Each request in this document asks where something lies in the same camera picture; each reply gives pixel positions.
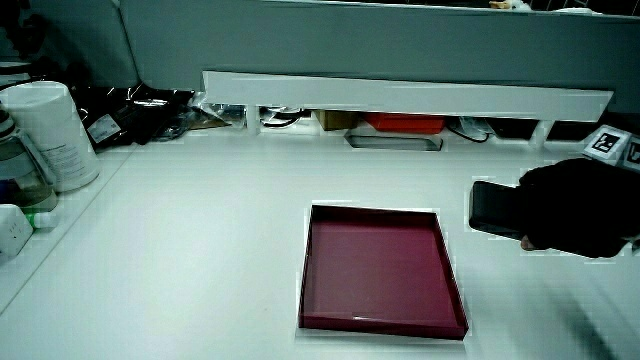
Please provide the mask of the person's right hand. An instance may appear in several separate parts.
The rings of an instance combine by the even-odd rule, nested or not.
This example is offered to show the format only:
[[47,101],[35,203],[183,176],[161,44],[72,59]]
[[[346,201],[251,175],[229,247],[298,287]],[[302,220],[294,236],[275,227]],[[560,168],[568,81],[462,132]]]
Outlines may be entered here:
[[524,173],[521,248],[611,258],[630,245],[637,254],[639,160],[627,155],[639,155],[639,138],[602,125],[580,156]]

